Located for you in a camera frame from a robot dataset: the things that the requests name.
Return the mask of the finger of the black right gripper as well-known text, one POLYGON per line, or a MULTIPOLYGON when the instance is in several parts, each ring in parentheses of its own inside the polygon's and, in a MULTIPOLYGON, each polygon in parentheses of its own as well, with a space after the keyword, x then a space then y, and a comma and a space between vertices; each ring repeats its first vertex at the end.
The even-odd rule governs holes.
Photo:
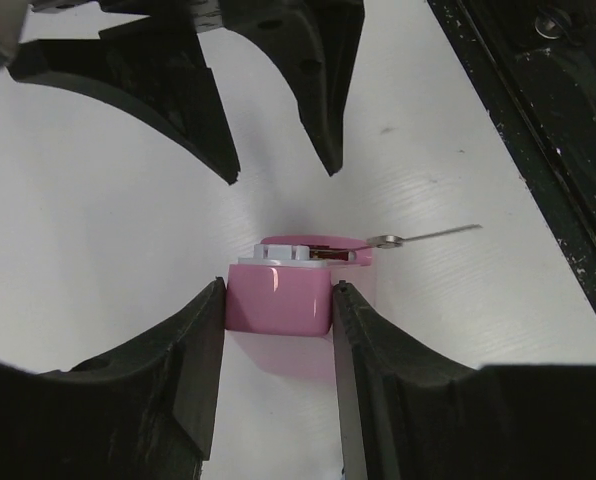
POLYGON ((343 166, 344 111, 362 35, 362 1, 221 1, 222 22, 265 53, 294 98, 327 173, 343 166))
POLYGON ((227 184, 240 163, 223 104, 186 1, 101 1, 133 21, 96 39, 20 45, 7 70, 18 83, 78 93, 113 106, 177 143, 227 184))

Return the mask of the pink metronome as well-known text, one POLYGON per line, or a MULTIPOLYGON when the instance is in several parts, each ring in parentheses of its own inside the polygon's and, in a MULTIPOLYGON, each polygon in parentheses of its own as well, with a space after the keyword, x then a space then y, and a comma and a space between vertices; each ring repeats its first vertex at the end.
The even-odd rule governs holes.
POLYGON ((334 286, 350 283, 373 303, 375 251, 400 248, 406 242, 397 235, 264 238, 250 255, 229 267, 225 326, 260 370, 331 384, 334 286))

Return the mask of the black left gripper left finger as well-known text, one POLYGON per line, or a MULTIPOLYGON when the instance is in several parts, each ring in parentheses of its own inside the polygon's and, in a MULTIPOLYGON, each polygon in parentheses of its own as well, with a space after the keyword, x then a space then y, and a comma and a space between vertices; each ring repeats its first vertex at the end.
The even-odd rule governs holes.
POLYGON ((0 362, 0 479, 197 479, 214 434, 226 287, 68 371, 0 362))

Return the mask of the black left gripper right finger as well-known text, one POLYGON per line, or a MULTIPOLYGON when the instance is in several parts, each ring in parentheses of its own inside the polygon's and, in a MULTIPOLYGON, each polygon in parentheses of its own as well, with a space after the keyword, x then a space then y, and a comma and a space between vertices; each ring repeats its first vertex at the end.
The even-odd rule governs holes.
POLYGON ((596 366, 469 368, 346 282, 332 318, 347 478, 596 479, 596 366))

